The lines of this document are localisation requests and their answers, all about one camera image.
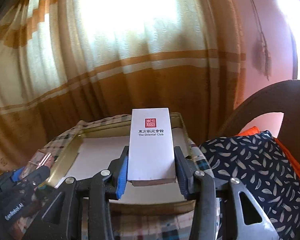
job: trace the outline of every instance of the brown curtain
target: brown curtain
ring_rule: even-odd
[[[242,101],[232,0],[19,0],[0,19],[0,171],[79,120],[180,112],[211,138]]]

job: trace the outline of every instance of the curved chair backrest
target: curved chair backrest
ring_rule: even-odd
[[[278,139],[300,163],[300,80],[272,84],[245,100],[219,130],[218,136],[233,136],[254,118],[284,113]]]

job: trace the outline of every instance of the checkered cloth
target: checkered cloth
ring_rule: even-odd
[[[59,156],[82,129],[130,120],[131,115],[124,114],[90,123],[79,121],[75,127],[50,141],[43,150]],[[188,139],[188,142],[191,146],[191,159],[198,170],[203,170],[214,177],[204,154],[192,140]],[[186,240],[189,239],[193,213],[191,211],[182,215],[164,216],[115,215],[112,216],[114,236],[116,240]],[[220,206],[217,201],[217,228],[219,228],[219,214]]]

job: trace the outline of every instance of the leaf pattern fabric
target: leaf pattern fabric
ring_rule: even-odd
[[[281,240],[298,235],[300,179],[269,131],[217,138],[204,142],[201,148],[206,150],[216,178],[237,177],[246,185]]]

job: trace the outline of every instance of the wall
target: wall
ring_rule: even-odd
[[[247,53],[247,75],[244,99],[258,90],[273,83],[292,79],[293,58],[291,32],[278,6],[278,0],[254,0],[262,29],[272,58],[272,76],[267,78],[253,67],[254,46],[258,36],[250,0],[234,0],[242,20],[243,35]],[[271,113],[260,116],[246,127],[258,126],[261,130],[270,130],[277,136],[283,114]]]

